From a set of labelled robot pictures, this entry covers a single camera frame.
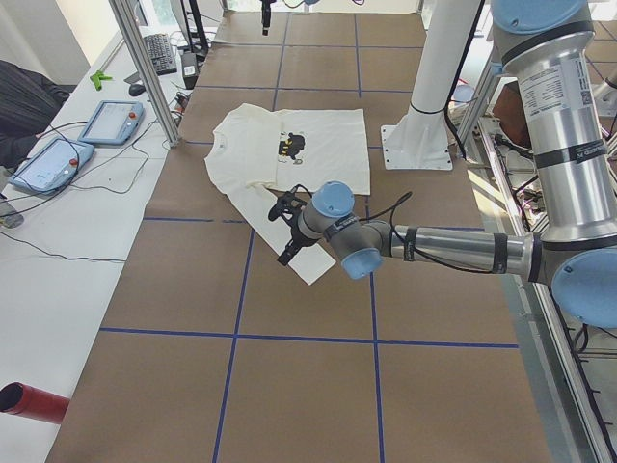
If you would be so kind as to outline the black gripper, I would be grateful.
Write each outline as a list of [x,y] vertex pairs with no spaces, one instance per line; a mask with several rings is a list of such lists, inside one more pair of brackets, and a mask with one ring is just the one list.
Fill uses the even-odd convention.
[[271,26],[271,5],[273,4],[273,0],[261,0],[261,25],[262,25],[262,35],[268,36],[269,27]]
[[298,227],[292,227],[290,231],[291,239],[277,258],[277,262],[283,266],[287,266],[300,249],[313,245],[313,239],[304,235]]

